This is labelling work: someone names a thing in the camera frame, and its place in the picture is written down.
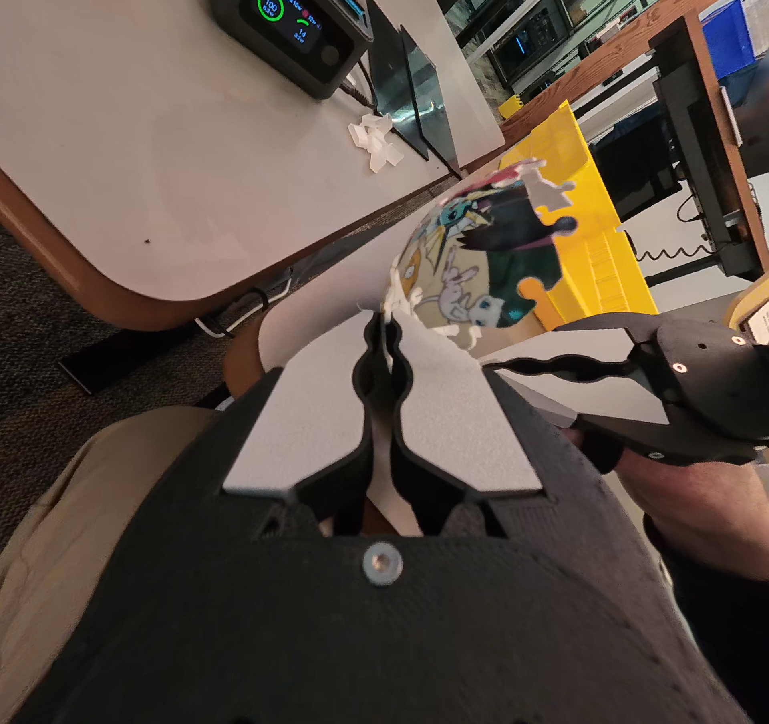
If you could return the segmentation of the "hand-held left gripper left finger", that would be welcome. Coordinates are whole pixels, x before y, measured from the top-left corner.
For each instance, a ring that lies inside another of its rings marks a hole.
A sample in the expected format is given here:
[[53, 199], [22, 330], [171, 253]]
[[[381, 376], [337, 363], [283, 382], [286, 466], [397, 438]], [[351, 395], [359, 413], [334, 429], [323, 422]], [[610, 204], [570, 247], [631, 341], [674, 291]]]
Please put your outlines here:
[[330, 519], [338, 536], [363, 532], [381, 319], [357, 312], [236, 398], [230, 412], [244, 412], [244, 434], [224, 496], [305, 507], [320, 523]]

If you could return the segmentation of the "person's beige trousers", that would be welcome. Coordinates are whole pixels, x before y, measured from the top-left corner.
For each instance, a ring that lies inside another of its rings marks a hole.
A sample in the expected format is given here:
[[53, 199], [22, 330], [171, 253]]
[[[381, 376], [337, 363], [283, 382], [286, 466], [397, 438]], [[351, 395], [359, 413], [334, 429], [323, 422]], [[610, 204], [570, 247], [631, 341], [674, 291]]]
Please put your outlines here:
[[77, 627], [148, 493], [221, 415], [169, 406], [111, 424], [27, 511], [1, 559], [1, 722], [11, 721]]

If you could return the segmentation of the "partly built puzzle ball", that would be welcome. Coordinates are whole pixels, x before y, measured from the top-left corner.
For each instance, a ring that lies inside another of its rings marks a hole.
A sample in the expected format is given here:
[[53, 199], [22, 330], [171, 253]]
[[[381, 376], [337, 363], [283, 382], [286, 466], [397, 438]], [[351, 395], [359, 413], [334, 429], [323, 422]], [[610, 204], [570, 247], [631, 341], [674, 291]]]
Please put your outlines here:
[[524, 159], [439, 200], [390, 267], [385, 322], [399, 311], [471, 350], [532, 314], [521, 284], [548, 293], [562, 281], [556, 241], [579, 225], [567, 213], [577, 183], [552, 182], [545, 167]]

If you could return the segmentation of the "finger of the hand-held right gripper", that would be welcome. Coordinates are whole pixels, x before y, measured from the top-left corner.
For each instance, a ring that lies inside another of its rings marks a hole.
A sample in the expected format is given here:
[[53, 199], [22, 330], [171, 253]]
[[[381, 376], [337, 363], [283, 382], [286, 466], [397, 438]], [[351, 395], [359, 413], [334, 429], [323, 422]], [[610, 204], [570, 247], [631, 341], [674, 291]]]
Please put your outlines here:
[[557, 427], [570, 427], [581, 415], [656, 425], [669, 423], [659, 398], [634, 380], [610, 376], [582, 383], [552, 374], [529, 376], [512, 371], [497, 374]]
[[635, 347], [622, 328], [552, 331], [488, 354], [481, 364], [524, 376], [621, 376]]

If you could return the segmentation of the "brown wooden desk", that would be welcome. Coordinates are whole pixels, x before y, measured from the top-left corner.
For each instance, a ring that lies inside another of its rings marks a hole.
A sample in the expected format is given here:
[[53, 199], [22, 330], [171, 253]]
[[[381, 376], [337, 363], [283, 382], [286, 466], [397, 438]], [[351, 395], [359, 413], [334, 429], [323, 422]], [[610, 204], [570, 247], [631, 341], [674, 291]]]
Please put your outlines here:
[[585, 60], [501, 125], [505, 147], [512, 147], [565, 102], [574, 102], [649, 50], [650, 40], [687, 14], [699, 14], [718, 0], [657, 0]]

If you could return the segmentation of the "black desk frame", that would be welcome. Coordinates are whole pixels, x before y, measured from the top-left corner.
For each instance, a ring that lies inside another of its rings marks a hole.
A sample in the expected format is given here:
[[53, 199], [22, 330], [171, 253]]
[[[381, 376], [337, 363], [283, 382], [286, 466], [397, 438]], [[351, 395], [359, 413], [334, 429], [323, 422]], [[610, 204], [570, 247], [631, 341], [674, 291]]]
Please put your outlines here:
[[654, 88], [667, 111], [711, 249], [647, 277], [647, 283], [658, 286], [710, 267], [753, 283], [767, 270], [764, 224], [740, 155], [731, 105], [721, 93], [697, 13], [675, 20], [649, 46], [659, 71]]

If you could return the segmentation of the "black table foot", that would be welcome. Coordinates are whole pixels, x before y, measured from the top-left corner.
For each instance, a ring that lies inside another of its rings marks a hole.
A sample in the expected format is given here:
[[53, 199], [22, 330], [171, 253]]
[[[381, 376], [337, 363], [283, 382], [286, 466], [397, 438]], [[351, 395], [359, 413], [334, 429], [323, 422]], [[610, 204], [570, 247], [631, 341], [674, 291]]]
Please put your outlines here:
[[195, 323], [151, 332], [121, 329], [64, 356], [57, 365], [84, 394], [94, 396], [196, 334]]

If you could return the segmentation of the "black power station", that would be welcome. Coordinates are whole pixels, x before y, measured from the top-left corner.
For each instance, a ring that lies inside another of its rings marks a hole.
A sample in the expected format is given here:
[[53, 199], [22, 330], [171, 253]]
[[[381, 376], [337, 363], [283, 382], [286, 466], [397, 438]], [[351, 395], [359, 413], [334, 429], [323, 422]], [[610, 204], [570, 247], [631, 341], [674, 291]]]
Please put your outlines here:
[[373, 43], [367, 0], [208, 0], [217, 26], [325, 101]]

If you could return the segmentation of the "yellow plastic bin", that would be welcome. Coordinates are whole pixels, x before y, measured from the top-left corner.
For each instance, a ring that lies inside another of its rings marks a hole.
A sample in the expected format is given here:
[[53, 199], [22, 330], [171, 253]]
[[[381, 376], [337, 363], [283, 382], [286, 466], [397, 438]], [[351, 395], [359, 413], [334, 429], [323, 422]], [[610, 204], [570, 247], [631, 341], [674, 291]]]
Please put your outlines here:
[[572, 183], [567, 209], [534, 208], [545, 223], [564, 213], [578, 221], [571, 236], [557, 238], [562, 278], [553, 287], [523, 282], [523, 295], [537, 301], [534, 314], [545, 330], [607, 313], [659, 314], [629, 239], [610, 200], [568, 101], [504, 153], [499, 169], [524, 161], [545, 161], [539, 172], [553, 185]]

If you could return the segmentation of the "black metal shelf rack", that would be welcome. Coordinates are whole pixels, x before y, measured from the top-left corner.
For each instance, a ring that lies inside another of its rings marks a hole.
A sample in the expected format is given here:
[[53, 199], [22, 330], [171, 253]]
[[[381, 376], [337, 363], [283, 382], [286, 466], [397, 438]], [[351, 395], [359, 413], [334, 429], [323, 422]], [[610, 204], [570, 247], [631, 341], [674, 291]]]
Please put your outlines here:
[[466, 60], [521, 7], [525, 14], [469, 62], [491, 108], [510, 96], [527, 101], [543, 91], [598, 43], [592, 37], [619, 26], [651, 0], [456, 0], [445, 18]]

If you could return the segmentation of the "dark flat panel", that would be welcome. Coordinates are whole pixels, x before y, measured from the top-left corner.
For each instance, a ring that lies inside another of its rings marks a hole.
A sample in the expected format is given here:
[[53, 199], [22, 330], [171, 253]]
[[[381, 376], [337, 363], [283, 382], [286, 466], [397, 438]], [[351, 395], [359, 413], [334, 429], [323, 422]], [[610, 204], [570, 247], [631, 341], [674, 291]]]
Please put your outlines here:
[[427, 161], [429, 147], [417, 123], [401, 32], [374, 0], [368, 0], [368, 16], [373, 33], [369, 50], [370, 77], [378, 111], [382, 116], [391, 117], [392, 131]]
[[424, 142], [447, 169], [461, 179], [454, 138], [437, 70], [404, 26], [400, 26], [416, 123]]

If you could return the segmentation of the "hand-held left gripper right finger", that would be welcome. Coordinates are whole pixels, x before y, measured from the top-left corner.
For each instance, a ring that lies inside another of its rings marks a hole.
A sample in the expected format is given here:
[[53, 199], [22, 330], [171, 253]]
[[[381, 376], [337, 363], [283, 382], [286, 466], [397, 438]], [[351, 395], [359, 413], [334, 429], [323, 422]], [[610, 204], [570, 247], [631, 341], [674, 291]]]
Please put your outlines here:
[[391, 315], [386, 337], [395, 395], [391, 479], [421, 533], [438, 536], [461, 504], [542, 494], [476, 359], [408, 314]]

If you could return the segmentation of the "blue storage bin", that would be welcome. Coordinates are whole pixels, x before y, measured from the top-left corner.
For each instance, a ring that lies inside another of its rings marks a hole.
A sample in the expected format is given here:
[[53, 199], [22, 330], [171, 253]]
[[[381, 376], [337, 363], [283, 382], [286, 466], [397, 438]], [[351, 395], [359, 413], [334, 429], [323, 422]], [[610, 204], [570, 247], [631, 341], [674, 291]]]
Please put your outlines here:
[[712, 11], [701, 20], [701, 27], [717, 79], [755, 63], [742, 0], [732, 0]]

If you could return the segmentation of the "person's right forearm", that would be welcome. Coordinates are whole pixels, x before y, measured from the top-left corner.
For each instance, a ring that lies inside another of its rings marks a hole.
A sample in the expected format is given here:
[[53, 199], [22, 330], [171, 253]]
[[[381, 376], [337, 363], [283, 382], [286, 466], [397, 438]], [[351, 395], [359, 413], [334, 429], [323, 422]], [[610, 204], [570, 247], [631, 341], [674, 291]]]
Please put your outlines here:
[[767, 723], [768, 583], [684, 555], [647, 515], [643, 525], [700, 651], [747, 716]]

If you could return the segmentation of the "person's right hand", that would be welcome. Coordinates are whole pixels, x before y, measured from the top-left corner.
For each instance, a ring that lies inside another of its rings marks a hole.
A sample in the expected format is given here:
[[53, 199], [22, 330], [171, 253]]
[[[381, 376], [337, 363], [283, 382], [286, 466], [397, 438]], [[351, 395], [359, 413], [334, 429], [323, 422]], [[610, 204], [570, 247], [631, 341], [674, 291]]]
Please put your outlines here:
[[615, 472], [678, 553], [724, 573], [768, 579], [768, 499], [751, 464], [673, 467], [624, 450]]

